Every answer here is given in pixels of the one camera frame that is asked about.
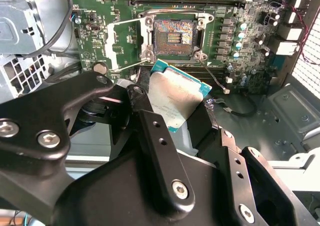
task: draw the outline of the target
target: screw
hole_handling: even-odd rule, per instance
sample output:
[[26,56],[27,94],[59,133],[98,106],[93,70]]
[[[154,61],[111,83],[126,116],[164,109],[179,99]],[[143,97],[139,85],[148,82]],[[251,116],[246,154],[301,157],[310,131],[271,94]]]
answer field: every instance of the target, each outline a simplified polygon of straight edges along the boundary
[[232,138],[232,134],[229,131],[225,130],[224,133],[228,138]]
[[14,122],[0,122],[0,137],[13,137],[19,132],[19,127]]
[[240,210],[240,213],[241,213],[242,217],[244,217],[244,219],[248,223],[254,223],[255,222],[254,214],[251,212],[251,210],[247,206],[245,206],[244,204],[240,204],[239,205],[239,210]]
[[301,117],[301,120],[302,120],[303,122],[307,122],[307,121],[309,121],[309,117],[308,117],[307,115],[303,115],[303,116]]
[[76,23],[77,25],[80,25],[81,24],[81,18],[79,18],[79,17],[75,18],[74,23]]
[[103,76],[97,76],[96,79],[98,80],[98,82],[101,82],[101,83],[103,83],[103,84],[107,84],[107,83],[108,83],[108,81],[106,80],[106,78],[103,77]]
[[234,67],[231,65],[231,63],[229,63],[227,69],[228,71],[233,71]]
[[288,94],[283,94],[283,95],[282,95],[282,98],[286,101],[286,100],[289,99],[289,95],[288,95]]
[[47,148],[54,148],[59,145],[60,138],[54,132],[43,132],[38,136],[38,143]]
[[186,186],[180,181],[174,181],[172,183],[172,188],[176,196],[180,199],[186,199],[188,197],[188,189]]
[[277,140],[277,141],[275,141],[274,143],[275,143],[275,145],[278,145],[278,146],[279,146],[279,145],[282,144],[282,141],[281,141],[281,140]]

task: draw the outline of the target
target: chip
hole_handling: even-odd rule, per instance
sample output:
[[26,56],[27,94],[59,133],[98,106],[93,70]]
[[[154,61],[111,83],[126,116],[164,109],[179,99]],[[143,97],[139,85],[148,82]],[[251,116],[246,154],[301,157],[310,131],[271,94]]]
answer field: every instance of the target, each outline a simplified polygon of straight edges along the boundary
[[231,19],[230,18],[224,18],[223,19],[223,24],[224,25],[229,25],[231,23]]
[[221,31],[222,32],[228,32],[229,31],[229,27],[221,27]]
[[224,56],[223,55],[216,55],[215,59],[219,60],[219,61],[222,61],[224,59]]
[[249,43],[248,42],[244,42],[243,44],[242,44],[242,48],[248,48],[249,47]]
[[224,48],[218,48],[217,53],[218,54],[224,54],[226,50]]
[[227,42],[218,42],[218,45],[220,47],[225,47],[227,45]]
[[255,14],[255,12],[256,12],[256,10],[255,9],[249,9],[249,11],[248,11],[248,15],[254,15]]
[[220,34],[220,40],[226,40],[226,39],[228,39],[227,34]]
[[196,24],[190,20],[155,20],[154,53],[156,55],[191,55]]

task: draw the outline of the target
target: hole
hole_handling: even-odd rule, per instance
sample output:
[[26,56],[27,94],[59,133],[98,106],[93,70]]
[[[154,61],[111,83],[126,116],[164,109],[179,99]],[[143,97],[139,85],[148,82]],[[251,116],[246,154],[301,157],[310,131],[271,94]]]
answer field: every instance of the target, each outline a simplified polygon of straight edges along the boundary
[[28,94],[29,92],[30,92],[30,87],[29,87],[29,85],[28,85],[28,83],[27,82],[24,82],[23,84],[22,84],[22,86],[23,86],[23,94]]
[[24,73],[25,73],[25,76],[26,76],[26,77],[29,77],[29,76],[31,75],[29,69],[26,69],[26,70],[24,71]]
[[22,83],[22,82],[24,82],[24,81],[26,80],[26,77],[25,77],[25,75],[24,75],[23,73],[21,73],[21,74],[19,75],[19,79],[20,79],[20,81],[21,81],[21,83]]
[[239,161],[239,159],[235,158],[234,161],[237,163],[237,164],[241,164],[241,162]]
[[239,178],[241,178],[241,179],[244,178],[244,176],[240,172],[236,172],[236,174],[238,175]]
[[39,59],[40,65],[43,66],[45,64],[44,60],[42,58]]
[[15,72],[16,72],[17,74],[19,74],[20,72],[22,72],[22,69],[21,69],[20,64],[16,64],[16,65],[14,66],[14,68],[15,68]]
[[11,82],[11,85],[13,85],[16,88],[16,91],[18,93],[22,91],[22,87],[21,87],[21,84],[20,84],[18,78],[13,79]]
[[3,67],[4,67],[4,70],[5,70],[5,73],[7,74],[7,76],[9,77],[10,80],[11,80],[13,77],[15,77],[16,72],[14,71],[14,68],[13,68],[11,62],[8,62],[8,63],[5,64]]
[[34,74],[32,77],[34,79],[35,84],[38,85],[40,80],[39,80],[39,77],[37,76],[37,74]]
[[133,89],[140,94],[144,93],[143,90],[141,90],[139,87],[134,87]]
[[29,85],[30,85],[31,89],[35,88],[35,83],[34,83],[34,81],[32,80],[31,77],[28,79],[28,82],[29,82]]
[[42,80],[45,80],[45,76],[44,76],[44,74],[42,72],[40,72],[40,77],[41,77]]
[[153,122],[155,127],[160,127],[160,124],[158,122]]
[[162,145],[167,145],[167,142],[163,138],[159,139],[159,143],[161,143]]

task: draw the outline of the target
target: wire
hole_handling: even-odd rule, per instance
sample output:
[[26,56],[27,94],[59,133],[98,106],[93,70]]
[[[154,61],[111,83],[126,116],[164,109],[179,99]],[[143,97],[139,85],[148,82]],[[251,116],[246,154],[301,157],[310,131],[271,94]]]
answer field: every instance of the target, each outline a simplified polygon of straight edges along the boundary
[[217,78],[214,76],[214,74],[209,70],[209,68],[208,68],[206,65],[204,65],[204,64],[202,64],[202,66],[209,72],[209,74],[210,74],[210,75],[212,76],[212,78],[214,79],[215,83],[216,83],[218,86],[220,86],[223,90],[225,90],[226,88],[225,88],[223,85],[220,84],[220,82],[217,80]]
[[62,77],[69,75],[73,72],[80,71],[80,70],[81,70],[81,63],[80,62],[74,63],[74,64],[62,69],[61,71],[49,76],[46,79],[46,82],[47,83],[57,83],[61,80]]
[[48,43],[44,44],[40,49],[36,50],[35,52],[32,52],[27,55],[23,55],[25,58],[36,57],[36,56],[42,54],[43,52],[45,52],[46,50],[48,50],[50,47],[52,47],[57,42],[57,40],[60,38],[61,34],[64,32],[68,21],[70,20],[70,16],[71,16],[71,13],[73,10],[72,0],[67,0],[67,6],[68,6],[68,11],[67,11],[61,25],[59,26],[56,33],[48,41]]

